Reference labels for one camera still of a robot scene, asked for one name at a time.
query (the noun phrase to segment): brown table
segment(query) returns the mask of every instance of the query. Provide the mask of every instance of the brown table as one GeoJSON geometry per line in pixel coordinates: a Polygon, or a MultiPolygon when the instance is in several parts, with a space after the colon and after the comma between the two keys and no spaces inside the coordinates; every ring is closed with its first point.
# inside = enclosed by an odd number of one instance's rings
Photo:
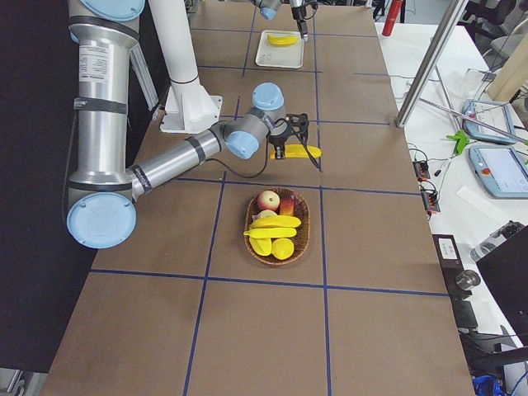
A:
{"type": "MultiPolygon", "coordinates": [[[[43,396],[473,394],[371,11],[320,7],[301,69],[255,65],[261,30],[294,28],[287,6],[266,22],[204,2],[192,37],[222,116],[278,84],[288,112],[309,114],[323,172],[288,159],[248,181],[207,163],[141,197],[133,235],[93,263],[43,396]],[[242,237],[269,186],[311,214],[308,250],[282,268],[242,237]]],[[[139,161],[184,138],[158,123],[139,161]]],[[[263,156],[219,157],[252,173],[263,156]]]]}

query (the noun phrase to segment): fruit basket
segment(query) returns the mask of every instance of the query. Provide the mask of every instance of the fruit basket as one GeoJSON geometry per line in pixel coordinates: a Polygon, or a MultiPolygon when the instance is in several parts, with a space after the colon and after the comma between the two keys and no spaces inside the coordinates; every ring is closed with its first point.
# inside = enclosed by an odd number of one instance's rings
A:
{"type": "MultiPolygon", "coordinates": [[[[294,216],[300,219],[301,225],[297,228],[297,234],[294,237],[290,238],[294,244],[294,252],[290,257],[286,258],[285,260],[280,260],[274,257],[273,255],[260,256],[256,254],[251,246],[251,243],[249,242],[248,236],[244,236],[244,242],[246,243],[247,250],[258,261],[263,262],[268,266],[284,266],[285,264],[290,264],[291,262],[297,260],[304,253],[306,247],[308,246],[310,234],[310,216],[308,205],[306,205],[306,201],[298,192],[292,191],[290,189],[283,187],[274,187],[269,188],[267,190],[274,191],[280,197],[281,200],[290,196],[293,196],[295,198],[294,216]]],[[[244,230],[249,229],[250,224],[253,222],[253,216],[257,215],[261,211],[257,206],[257,198],[259,195],[260,194],[256,194],[247,206],[244,230]]]]}

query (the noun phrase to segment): green clamp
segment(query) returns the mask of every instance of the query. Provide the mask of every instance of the green clamp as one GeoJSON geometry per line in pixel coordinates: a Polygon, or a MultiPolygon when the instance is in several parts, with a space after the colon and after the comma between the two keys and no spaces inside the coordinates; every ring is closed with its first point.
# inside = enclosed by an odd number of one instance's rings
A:
{"type": "Polygon", "coordinates": [[[456,134],[448,134],[446,138],[456,140],[455,155],[461,155],[469,143],[469,139],[463,130],[459,130],[456,134]]]}

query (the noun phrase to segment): table surface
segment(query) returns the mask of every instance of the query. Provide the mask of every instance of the table surface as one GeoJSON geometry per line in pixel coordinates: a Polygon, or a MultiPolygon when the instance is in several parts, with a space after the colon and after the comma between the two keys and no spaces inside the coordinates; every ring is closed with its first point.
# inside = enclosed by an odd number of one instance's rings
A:
{"type": "MultiPolygon", "coordinates": [[[[380,33],[383,24],[376,24],[380,33]]],[[[428,25],[395,25],[390,37],[379,36],[385,63],[391,75],[394,95],[397,98],[408,91],[411,79],[397,76],[414,76],[426,53],[430,39],[434,36],[436,26],[428,25]]],[[[469,38],[464,27],[457,26],[437,67],[447,86],[450,98],[457,111],[461,111],[465,99],[475,98],[490,100],[488,95],[480,92],[487,87],[487,83],[479,81],[482,77],[477,70],[487,71],[488,66],[469,38]]],[[[436,72],[422,94],[423,98],[448,106],[437,82],[436,72]]],[[[397,101],[401,106],[403,100],[397,101]]],[[[522,125],[512,111],[514,125],[522,125]]],[[[427,104],[419,102],[415,107],[409,122],[405,125],[405,133],[409,143],[423,150],[429,158],[449,158],[453,153],[454,141],[447,139],[448,134],[456,132],[451,117],[444,111],[437,110],[427,104]]],[[[518,130],[519,136],[528,139],[525,131],[518,130]]],[[[478,142],[477,145],[493,145],[478,142]]],[[[526,152],[526,146],[515,144],[515,148],[526,152]]],[[[419,153],[417,159],[423,159],[419,153]]],[[[443,161],[430,161],[431,175],[440,168],[443,161]]],[[[469,256],[469,251],[488,235],[513,219],[528,224],[528,205],[525,200],[497,200],[486,193],[474,175],[474,170],[466,151],[453,159],[448,171],[439,177],[432,177],[431,181],[441,186],[441,212],[431,217],[429,225],[432,233],[452,234],[455,236],[464,268],[478,272],[478,268],[469,256]]],[[[491,296],[485,282],[472,290],[469,299],[474,307],[480,332],[492,334],[515,334],[504,318],[491,296]]]]}
{"type": "MultiPolygon", "coordinates": [[[[473,394],[371,10],[319,7],[301,69],[256,66],[260,32],[294,26],[288,7],[265,22],[204,2],[191,33],[222,117],[277,83],[287,112],[309,114],[323,172],[287,159],[247,181],[207,163],[141,197],[133,235],[93,263],[43,396],[473,394]],[[281,268],[242,236],[270,186],[310,209],[309,247],[281,268]]],[[[139,161],[184,139],[159,122],[139,161]]],[[[249,174],[263,155],[219,157],[249,174]]]]}

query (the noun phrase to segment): red fire extinguisher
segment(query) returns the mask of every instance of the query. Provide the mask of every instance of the red fire extinguisher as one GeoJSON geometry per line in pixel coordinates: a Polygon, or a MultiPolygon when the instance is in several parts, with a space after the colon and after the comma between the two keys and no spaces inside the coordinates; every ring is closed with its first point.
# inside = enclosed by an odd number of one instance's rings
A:
{"type": "Polygon", "coordinates": [[[396,22],[399,11],[402,9],[402,3],[403,0],[393,0],[390,4],[389,14],[387,14],[387,19],[385,20],[382,35],[390,35],[393,32],[394,23],[396,22]]]}

